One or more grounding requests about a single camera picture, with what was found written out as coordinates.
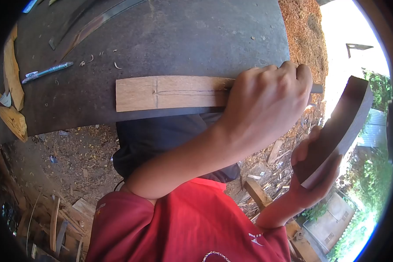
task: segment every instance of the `workbench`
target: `workbench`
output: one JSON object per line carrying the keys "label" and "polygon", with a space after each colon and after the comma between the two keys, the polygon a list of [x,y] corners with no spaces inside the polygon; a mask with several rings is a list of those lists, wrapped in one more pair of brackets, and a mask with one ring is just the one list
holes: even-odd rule
{"label": "workbench", "polygon": [[[77,32],[119,2],[98,1],[55,50],[48,41],[82,0],[59,0],[51,6],[44,1],[21,14],[15,41],[20,80],[60,63]],[[88,62],[91,55],[94,59]],[[112,18],[75,47],[63,60],[73,61],[73,66],[23,84],[21,113],[33,136],[131,119],[218,112],[180,108],[117,113],[115,80],[162,75],[236,78],[251,67],[279,66],[285,60],[288,41],[277,0],[147,0]],[[0,119],[0,143],[14,139]]]}

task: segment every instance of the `ground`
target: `ground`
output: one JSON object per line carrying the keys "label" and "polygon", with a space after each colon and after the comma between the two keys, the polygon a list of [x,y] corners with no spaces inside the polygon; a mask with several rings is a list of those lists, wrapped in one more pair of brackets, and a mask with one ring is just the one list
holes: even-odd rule
{"label": "ground", "polygon": [[[314,83],[325,85],[327,55],[321,29],[321,14],[315,0],[279,0],[287,30],[290,58],[296,64],[305,63],[312,71]],[[257,207],[243,190],[247,175],[262,178],[258,183],[276,199],[287,191],[292,168],[291,151],[307,137],[311,127],[323,118],[325,105],[322,94],[314,94],[315,107],[306,109],[301,119],[283,135],[277,161],[267,165],[273,145],[248,156],[239,162],[241,178],[227,185],[226,193],[239,204],[248,217],[253,218]],[[36,190],[27,196],[35,202],[38,191],[46,199],[61,198],[62,210],[69,212],[80,197],[91,205],[110,191],[122,177],[113,168],[111,156],[119,148],[115,124],[96,125],[52,132],[30,137],[26,143],[15,141],[6,145],[6,158],[21,189]],[[57,160],[52,163],[50,157]],[[74,219],[75,225],[82,226],[81,219]]]}

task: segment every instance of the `chain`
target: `chain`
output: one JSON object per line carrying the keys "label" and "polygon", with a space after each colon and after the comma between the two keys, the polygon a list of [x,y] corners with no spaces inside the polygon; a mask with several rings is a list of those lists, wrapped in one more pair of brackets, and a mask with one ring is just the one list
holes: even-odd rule
{"label": "chain", "polygon": [[205,262],[205,260],[207,259],[207,257],[208,257],[210,254],[217,254],[217,255],[221,256],[222,258],[224,258],[225,261],[230,262],[230,260],[229,260],[228,258],[226,258],[225,255],[223,255],[223,254],[221,254],[221,253],[219,253],[219,252],[215,252],[215,251],[211,251],[210,253],[207,253],[207,254],[205,255],[204,259],[202,260],[202,262]]}

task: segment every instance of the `teal pen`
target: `teal pen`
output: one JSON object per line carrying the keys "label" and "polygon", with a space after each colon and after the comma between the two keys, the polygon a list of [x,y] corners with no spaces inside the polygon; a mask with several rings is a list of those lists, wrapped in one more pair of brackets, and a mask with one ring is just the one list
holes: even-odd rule
{"label": "teal pen", "polygon": [[72,66],[73,64],[74,64],[73,62],[67,62],[67,63],[63,63],[63,64],[60,64],[60,65],[57,65],[57,66],[53,66],[50,69],[47,69],[47,70],[42,71],[42,72],[35,71],[35,72],[32,72],[32,73],[26,74],[26,78],[21,83],[22,84],[26,84],[28,81],[40,78],[41,76],[47,75],[49,73],[52,73],[52,72],[55,72],[55,71],[58,71],[58,70],[61,70],[61,69],[64,69],[64,68],[67,68],[69,66]]}

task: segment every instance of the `red t-shirt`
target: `red t-shirt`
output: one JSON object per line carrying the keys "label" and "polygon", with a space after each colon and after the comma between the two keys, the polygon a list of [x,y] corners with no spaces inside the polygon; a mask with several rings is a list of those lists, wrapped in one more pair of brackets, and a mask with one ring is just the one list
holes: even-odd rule
{"label": "red t-shirt", "polygon": [[[86,262],[290,261],[285,227],[262,235],[224,190],[196,178],[155,206],[131,193],[107,194],[97,203]],[[211,251],[218,254],[204,260]]]}

